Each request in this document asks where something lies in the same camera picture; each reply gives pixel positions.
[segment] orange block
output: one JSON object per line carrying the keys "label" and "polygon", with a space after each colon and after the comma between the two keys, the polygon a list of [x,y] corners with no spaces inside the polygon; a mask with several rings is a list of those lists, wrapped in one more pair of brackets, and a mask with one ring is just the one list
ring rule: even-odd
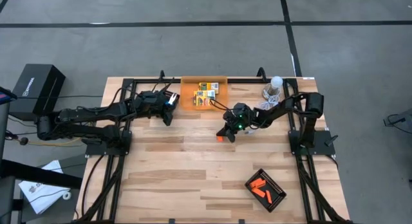
{"label": "orange block", "polygon": [[262,180],[262,178],[258,178],[254,180],[252,183],[250,183],[250,186],[252,188],[260,188],[265,185],[266,185],[266,180]]}
{"label": "orange block", "polygon": [[262,198],[265,197],[265,193],[262,190],[258,189],[258,188],[253,188],[252,192],[256,193],[257,195],[261,196]]}
{"label": "orange block", "polygon": [[266,197],[268,198],[268,202],[272,204],[272,197],[270,196],[270,192],[266,191]]}

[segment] concrete floor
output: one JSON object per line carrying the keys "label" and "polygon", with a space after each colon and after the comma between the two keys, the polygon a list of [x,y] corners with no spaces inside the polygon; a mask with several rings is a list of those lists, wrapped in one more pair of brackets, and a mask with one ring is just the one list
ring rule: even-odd
{"label": "concrete floor", "polygon": [[[287,0],[293,21],[412,20],[412,0]],[[0,23],[283,20],[280,0],[9,0]],[[412,107],[412,26],[294,27],[305,77],[325,95],[328,126],[352,220],[410,223],[412,135],[383,126]],[[3,28],[0,85],[13,88],[26,63],[52,63],[61,95],[101,95],[108,76],[294,76],[283,26],[190,28]],[[67,98],[63,107],[98,106]],[[33,131],[16,123],[15,133]],[[7,142],[5,158],[29,165],[84,154]],[[69,221],[72,216],[55,220]]]}

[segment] orange tray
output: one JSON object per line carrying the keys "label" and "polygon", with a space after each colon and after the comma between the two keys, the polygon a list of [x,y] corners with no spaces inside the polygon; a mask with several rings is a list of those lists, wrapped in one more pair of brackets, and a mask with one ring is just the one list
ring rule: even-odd
{"label": "orange tray", "polygon": [[193,91],[199,90],[199,82],[219,82],[219,94],[216,100],[227,106],[227,77],[226,76],[184,76],[180,81],[180,105],[184,110],[216,110],[218,108],[210,106],[193,105]]}

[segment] gray floor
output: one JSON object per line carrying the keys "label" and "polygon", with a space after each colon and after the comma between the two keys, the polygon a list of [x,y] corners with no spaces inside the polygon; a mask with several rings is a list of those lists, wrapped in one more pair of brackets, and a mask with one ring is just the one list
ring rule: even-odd
{"label": "gray floor", "polygon": [[[412,0],[287,0],[293,21],[412,20]],[[0,23],[283,20],[280,0],[9,0]],[[412,136],[382,119],[412,107],[412,26],[294,27],[303,76],[326,96],[328,126],[352,220],[410,223]],[[0,29],[0,85],[13,88],[26,63],[52,63],[62,95],[101,95],[108,76],[293,76],[283,26]],[[62,99],[63,107],[98,98]],[[13,132],[33,131],[9,123]],[[40,165],[84,147],[20,146],[5,158]],[[71,218],[58,216],[58,220]]]}

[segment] orange object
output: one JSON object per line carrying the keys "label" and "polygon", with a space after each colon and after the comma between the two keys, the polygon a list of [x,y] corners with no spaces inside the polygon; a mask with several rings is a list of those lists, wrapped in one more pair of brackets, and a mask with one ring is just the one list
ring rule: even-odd
{"label": "orange object", "polygon": [[199,82],[217,82],[219,83],[219,93],[216,94],[216,100],[225,106],[228,102],[228,84],[226,76],[184,76],[180,80],[180,106],[186,111],[196,110],[214,110],[221,111],[214,106],[195,106],[193,102],[193,91],[199,90]]}
{"label": "orange object", "polygon": [[270,196],[270,192],[266,191],[266,197],[268,198],[268,202],[272,204],[272,197]]}
{"label": "orange object", "polygon": [[265,192],[263,192],[262,190],[260,190],[258,188],[253,188],[252,192],[256,193],[257,195],[261,196],[262,198],[265,197]]}
{"label": "orange object", "polygon": [[256,187],[256,188],[260,188],[262,186],[266,185],[266,180],[262,180],[262,178],[258,178],[256,180],[254,180],[252,183],[250,183],[250,186],[252,188]]}

